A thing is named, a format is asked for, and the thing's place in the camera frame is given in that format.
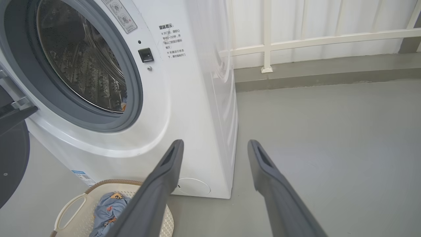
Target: blue clothing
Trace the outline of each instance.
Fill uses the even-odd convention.
[[[93,211],[95,220],[93,222],[93,230],[89,237],[104,237],[129,201],[130,198],[123,197],[119,193],[107,193],[102,196]]]

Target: concrete floor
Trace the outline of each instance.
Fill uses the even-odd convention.
[[[174,237],[272,235],[250,139],[328,236],[421,236],[421,81],[243,92],[237,101],[232,198],[171,196]]]

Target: baseboard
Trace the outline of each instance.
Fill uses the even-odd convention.
[[[321,59],[234,70],[237,92],[421,79],[421,53]]]

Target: gray rubber gasket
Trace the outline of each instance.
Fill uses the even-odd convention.
[[[93,0],[63,2],[80,12],[101,33],[120,62],[127,84],[125,112],[116,114],[97,109],[57,83],[58,76],[48,69],[50,65],[46,65],[45,58],[39,58],[36,51],[40,46],[31,37],[28,23],[32,14],[29,13],[34,9],[30,6],[37,4],[31,0],[0,2],[0,46],[8,63],[32,94],[73,124],[98,132],[117,132],[130,127],[139,117],[143,103],[141,79],[130,49],[117,27]]]

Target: washing machine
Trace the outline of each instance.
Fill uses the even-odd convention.
[[[29,132],[85,183],[142,181],[182,139],[173,194],[231,197],[224,0],[0,0],[0,20],[3,87],[38,107]]]

